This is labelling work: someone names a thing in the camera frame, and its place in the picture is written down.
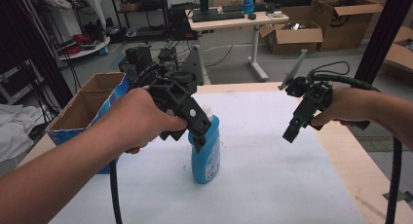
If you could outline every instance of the blue box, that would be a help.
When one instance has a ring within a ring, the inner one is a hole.
[[[128,77],[123,72],[94,74],[48,125],[46,133],[59,146],[95,123],[128,89]],[[98,173],[108,173],[108,168]]]

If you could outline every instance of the bottle cap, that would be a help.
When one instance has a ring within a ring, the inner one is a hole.
[[[207,104],[204,104],[202,109],[204,110],[204,112],[206,113],[207,118],[212,121],[212,117],[213,117],[213,113],[212,110],[210,109],[210,106]]]

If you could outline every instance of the white cloth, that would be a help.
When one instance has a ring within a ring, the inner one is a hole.
[[[28,136],[43,124],[40,107],[0,104],[0,162],[15,158],[29,149],[33,141]]]
[[[100,23],[102,24],[103,30],[106,30],[106,18],[103,15],[102,8],[100,7],[100,0],[87,0],[89,5],[94,9],[94,12],[100,19]]]

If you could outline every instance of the blue object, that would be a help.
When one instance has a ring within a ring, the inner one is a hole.
[[[219,140],[219,119],[210,114],[211,126],[206,132],[206,145],[197,152],[195,149],[193,135],[188,134],[192,144],[192,176],[195,182],[206,184],[218,173],[220,163],[220,140]]]
[[[254,0],[244,0],[243,12],[250,14],[254,11]]]

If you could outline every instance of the computer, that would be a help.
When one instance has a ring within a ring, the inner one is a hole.
[[[200,9],[195,9],[192,15],[193,22],[244,18],[244,14],[241,12],[218,14],[217,9],[209,8],[208,0],[200,0]]]

